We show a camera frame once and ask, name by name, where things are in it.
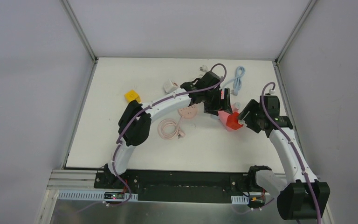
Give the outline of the pink power strip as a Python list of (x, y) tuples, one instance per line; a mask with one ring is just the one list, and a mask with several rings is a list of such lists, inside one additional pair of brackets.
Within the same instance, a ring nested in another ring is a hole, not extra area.
[[(241, 103), (240, 102), (235, 102), (233, 104), (231, 104), (231, 109), (232, 112), (238, 112), (240, 109)], [(230, 113), (225, 112), (225, 111), (218, 111), (218, 116), (219, 116), (219, 120), (223, 125), (226, 125), (227, 123), (227, 119), (230, 115)]]

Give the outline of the yellow cube adapter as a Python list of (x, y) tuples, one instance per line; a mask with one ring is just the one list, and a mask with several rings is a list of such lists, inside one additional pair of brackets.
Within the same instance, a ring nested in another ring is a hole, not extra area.
[(135, 90), (130, 90), (127, 93), (125, 93), (124, 98), (127, 103), (130, 103), (131, 101), (134, 101), (134, 100), (138, 103), (141, 103), (141, 98)]

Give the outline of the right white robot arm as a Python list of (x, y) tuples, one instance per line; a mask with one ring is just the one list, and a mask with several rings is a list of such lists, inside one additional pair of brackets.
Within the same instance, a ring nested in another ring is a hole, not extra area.
[(268, 168), (252, 168), (253, 174), (246, 178), (246, 186), (251, 191), (266, 190), (275, 199), (282, 219), (313, 219), (320, 224), (330, 187), (318, 180), (299, 150), (294, 127), (289, 117), (280, 115), (280, 101), (274, 90), (275, 82), (267, 83), (260, 100), (250, 100), (238, 120), (255, 133), (265, 132), (278, 153), (286, 180)]

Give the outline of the white cube adapter with picture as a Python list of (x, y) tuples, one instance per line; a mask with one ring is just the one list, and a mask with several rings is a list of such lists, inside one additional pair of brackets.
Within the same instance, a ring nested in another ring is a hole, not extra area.
[(178, 84), (170, 79), (163, 83), (163, 89), (167, 94), (176, 91), (178, 87)]

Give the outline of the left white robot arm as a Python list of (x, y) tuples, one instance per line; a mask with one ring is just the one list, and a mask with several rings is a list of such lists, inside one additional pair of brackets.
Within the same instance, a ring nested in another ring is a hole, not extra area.
[(133, 100), (128, 103), (118, 121), (117, 147), (104, 165), (106, 183), (113, 189), (123, 185), (124, 174), (135, 148), (149, 137), (152, 124), (169, 113), (192, 105), (203, 104), (203, 112), (218, 116), (220, 111), (232, 113), (229, 88), (221, 84), (226, 79), (227, 68), (217, 63), (202, 77), (182, 83), (178, 89), (148, 103)]

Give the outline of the red cube adapter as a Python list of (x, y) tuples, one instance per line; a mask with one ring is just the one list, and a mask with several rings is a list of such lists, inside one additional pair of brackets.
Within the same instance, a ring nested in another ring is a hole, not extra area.
[(238, 112), (233, 112), (227, 116), (226, 129), (228, 131), (235, 131), (243, 127), (243, 124), (239, 123), (238, 116)]

